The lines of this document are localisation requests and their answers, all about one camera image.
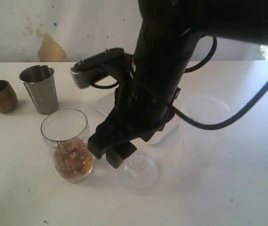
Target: white tabletop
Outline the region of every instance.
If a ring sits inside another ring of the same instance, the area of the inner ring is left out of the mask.
[[[268,225],[268,93],[224,135],[211,161],[197,172],[185,169],[181,134],[175,129],[157,145],[134,143],[159,167],[149,194],[123,187],[104,159],[79,184],[56,172],[40,135],[38,114],[19,73],[35,63],[0,64],[0,79],[15,89],[18,106],[0,113],[0,226]],[[91,134],[104,120],[95,103],[111,90],[76,88],[72,63],[50,63],[60,109],[76,108],[88,117]],[[268,79],[268,61],[210,62],[186,74],[181,97],[192,94],[222,99],[235,113]]]

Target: stainless steel cup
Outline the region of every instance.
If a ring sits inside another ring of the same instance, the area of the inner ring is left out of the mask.
[[[19,75],[40,114],[51,114],[59,107],[54,73],[51,66],[35,65],[24,69]]]

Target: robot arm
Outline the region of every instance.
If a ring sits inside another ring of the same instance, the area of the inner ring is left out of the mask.
[[[268,45],[268,0],[139,0],[139,6],[143,22],[133,56],[110,49],[71,69],[79,88],[107,75],[119,83],[113,110],[88,141],[88,149],[98,159],[106,154],[115,168],[136,150],[132,139],[148,141],[174,116],[162,100],[172,104],[178,96],[200,38]]]

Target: white wall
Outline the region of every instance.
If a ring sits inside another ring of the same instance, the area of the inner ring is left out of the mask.
[[[112,47],[133,53],[141,21],[137,0],[0,0],[0,62],[39,61],[43,34],[54,40],[46,42],[46,55],[65,51],[65,61]],[[202,39],[192,60],[201,60],[211,44]],[[219,40],[213,59],[255,59],[257,51],[257,45]]]

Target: clear glass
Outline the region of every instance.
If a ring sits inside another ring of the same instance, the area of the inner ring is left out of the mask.
[[[192,96],[186,98],[183,112],[190,118],[205,124],[215,124],[230,116],[228,106],[212,96]],[[182,163],[185,167],[200,169],[207,165],[214,155],[222,130],[198,129],[185,121],[180,124],[182,138]]]
[[[87,149],[89,124],[84,113],[75,109],[54,112],[42,122],[41,133],[63,178],[77,183],[91,173],[93,157]]]
[[[156,181],[157,165],[142,150],[135,151],[118,168],[118,179],[127,188],[142,194]]]

